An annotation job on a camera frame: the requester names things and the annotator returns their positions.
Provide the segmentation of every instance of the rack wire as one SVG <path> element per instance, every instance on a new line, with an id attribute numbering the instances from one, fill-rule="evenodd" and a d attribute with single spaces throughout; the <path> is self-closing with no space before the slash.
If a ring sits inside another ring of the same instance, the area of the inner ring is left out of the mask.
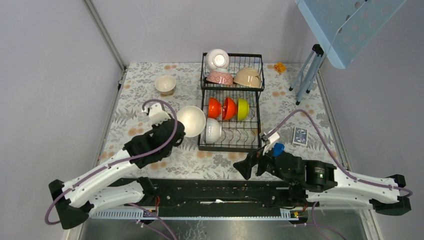
<path id="1" fill-rule="evenodd" d="M 205 143 L 205 131 L 197 139 L 198 149 L 201 151 L 242 152 L 248 153 L 252 149 L 262 146 L 259 134 L 261 133 L 261 118 L 259 112 L 259 93 L 256 91 L 240 90 L 202 90 L 203 113 L 208 116 L 209 99 L 217 99 L 221 105 L 226 98 L 235 103 L 239 98 L 249 104 L 249 114 L 244 120 L 237 120 L 237 115 L 230 120 L 222 120 L 222 114 L 216 119 L 222 126 L 221 137 L 212 144 Z"/>
<path id="2" fill-rule="evenodd" d="M 240 85 L 237 83 L 226 85 L 219 83 L 212 83 L 206 80 L 209 75 L 209 69 L 206 67 L 205 57 L 207 52 L 203 53 L 201 60 L 201 72 L 200 72 L 200 87 L 202 90 L 239 90 L 239 91 L 250 91 L 250 92 L 262 92 L 265 89 L 265 78 L 264 78 L 264 63 L 262 62 L 261 54 L 244 54 L 244 53 L 228 53 L 229 56 L 229 67 L 228 71 L 234 78 L 236 73 L 242 68 L 252 68 L 259 72 L 261 86 L 260 87 L 249 87 Z"/>

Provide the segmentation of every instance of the blue shelf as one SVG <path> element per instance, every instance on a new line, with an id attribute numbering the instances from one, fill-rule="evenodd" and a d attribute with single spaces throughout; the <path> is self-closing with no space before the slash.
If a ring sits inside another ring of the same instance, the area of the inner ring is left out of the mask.
<path id="1" fill-rule="evenodd" d="M 345 69 L 406 0 L 295 2 L 331 64 Z"/>

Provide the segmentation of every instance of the gray floor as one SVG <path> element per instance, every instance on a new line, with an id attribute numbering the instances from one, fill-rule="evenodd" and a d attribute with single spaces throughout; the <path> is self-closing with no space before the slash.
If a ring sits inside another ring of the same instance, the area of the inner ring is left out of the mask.
<path id="1" fill-rule="evenodd" d="M 318 224 L 328 225 L 341 232 L 347 240 L 366 240 L 361 218 L 353 210 L 316 210 Z M 203 220 L 166 221 L 180 240 L 322 240 L 314 226 L 282 227 L 288 221 L 230 221 Z M 171 236 L 159 221 L 150 226 Z M 342 238 L 326 229 L 329 239 Z M 163 240 L 159 234 L 140 228 L 133 220 L 89 219 L 81 240 Z"/>

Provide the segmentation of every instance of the gray wall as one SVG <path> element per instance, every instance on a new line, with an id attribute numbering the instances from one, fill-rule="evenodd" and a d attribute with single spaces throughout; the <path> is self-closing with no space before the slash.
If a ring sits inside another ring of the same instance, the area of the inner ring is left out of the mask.
<path id="1" fill-rule="evenodd" d="M 93 2 L 126 63 L 198 63 L 214 48 L 301 63 L 316 43 L 294 0 Z"/>
<path id="2" fill-rule="evenodd" d="M 414 191 L 411 212 L 377 216 L 385 240 L 423 232 L 423 9 L 407 1 L 347 69 L 321 68 L 354 170 L 403 174 Z"/>
<path id="3" fill-rule="evenodd" d="M 48 184 L 93 166 L 120 71 L 81 0 L 2 1 L 0 23 L 0 239 L 58 240 Z"/>

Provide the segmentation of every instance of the floral tablecloth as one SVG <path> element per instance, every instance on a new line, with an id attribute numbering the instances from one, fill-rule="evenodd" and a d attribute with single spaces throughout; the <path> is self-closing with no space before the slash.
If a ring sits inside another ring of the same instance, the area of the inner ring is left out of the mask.
<path id="1" fill-rule="evenodd" d="M 270 130 L 290 112 L 301 108 L 306 110 L 320 127 L 330 149 L 336 154 L 330 123 L 325 112 L 323 100 L 315 83 L 311 92 L 306 94 L 299 106 L 295 105 L 299 86 L 289 91 L 291 82 L 297 76 L 302 64 L 286 64 L 286 71 L 279 74 L 273 64 L 263 65 L 265 90 L 259 98 L 262 132 Z M 142 104 L 149 99 L 161 99 L 170 103 L 178 112 L 181 108 L 201 106 L 200 63 L 131 63 L 128 67 L 123 89 L 119 96 L 113 122 L 110 126 L 105 147 L 100 155 L 100 163 L 112 157 L 124 143 L 132 137 L 151 129 L 149 118 L 141 113 Z M 172 95 L 160 95 L 155 89 L 155 80 L 162 75 L 172 75 L 177 85 Z M 309 130 L 308 145 L 293 145 L 294 127 Z M 278 131 L 279 142 L 285 151 L 309 160 L 332 163 L 312 124 L 304 113 L 297 113 Z M 153 163 L 130 174 L 128 177 L 182 178 L 182 179 L 230 179 L 243 180 L 233 163 L 242 161 L 246 153 L 199 151 L 197 137 L 184 138 L 179 147 L 172 150 L 171 156 Z M 252 178 L 256 180 L 275 179 L 264 173 Z"/>

